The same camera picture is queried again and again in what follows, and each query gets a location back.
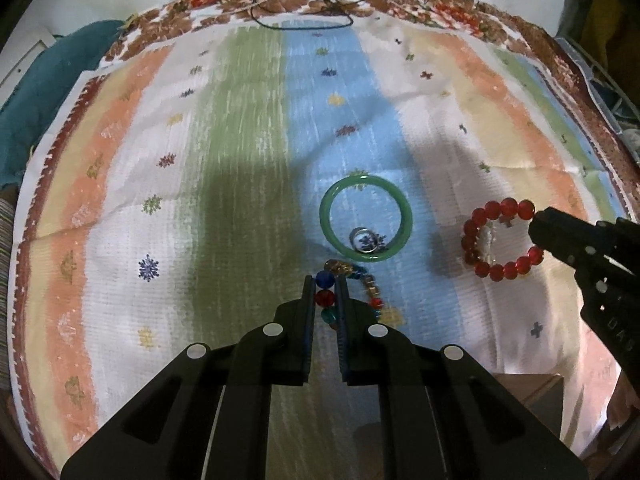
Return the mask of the striped colourful woven cloth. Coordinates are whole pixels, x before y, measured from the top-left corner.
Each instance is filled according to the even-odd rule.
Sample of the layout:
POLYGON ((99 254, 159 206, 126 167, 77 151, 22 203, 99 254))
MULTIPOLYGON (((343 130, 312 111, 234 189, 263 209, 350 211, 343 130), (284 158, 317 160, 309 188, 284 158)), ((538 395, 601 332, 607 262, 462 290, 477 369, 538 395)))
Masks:
POLYGON ((16 410, 52 474, 193 341, 233 344, 336 252, 319 205, 346 177, 396 185, 401 250, 368 264, 382 321, 460 344, 497 373, 565 380, 561 437, 584 452, 618 376, 545 258, 479 278, 463 223, 513 197, 589 220, 623 213, 577 115, 582 89, 467 34, 395 20, 216 26, 137 55, 69 99, 25 191, 16 410))

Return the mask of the teal pillow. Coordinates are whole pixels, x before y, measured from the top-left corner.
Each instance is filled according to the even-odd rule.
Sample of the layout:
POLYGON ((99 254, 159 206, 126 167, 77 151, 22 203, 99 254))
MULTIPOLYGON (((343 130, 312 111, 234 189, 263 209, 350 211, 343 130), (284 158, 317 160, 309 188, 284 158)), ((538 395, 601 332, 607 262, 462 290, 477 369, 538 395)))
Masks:
POLYGON ((1 185, 19 186, 29 159, 81 73, 95 70, 122 21, 86 25, 38 55, 1 107, 1 185))

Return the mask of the green jade bangle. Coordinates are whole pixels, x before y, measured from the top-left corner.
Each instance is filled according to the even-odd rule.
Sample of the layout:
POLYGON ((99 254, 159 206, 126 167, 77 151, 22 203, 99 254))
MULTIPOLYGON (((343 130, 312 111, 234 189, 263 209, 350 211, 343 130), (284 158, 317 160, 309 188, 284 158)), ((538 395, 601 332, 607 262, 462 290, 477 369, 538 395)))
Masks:
POLYGON ((344 177, 326 190, 319 206, 319 223, 323 236, 341 255, 361 262, 377 262, 393 258, 407 245, 413 231, 413 212, 408 198, 398 186, 372 174, 358 174, 358 176, 344 177), (384 244, 383 249, 375 249, 373 252, 360 252, 356 248, 347 247, 335 234, 331 222, 331 209, 337 196, 348 188, 356 188, 362 184, 371 185, 386 192, 394 200, 400 212, 400 222, 394 237, 384 244))

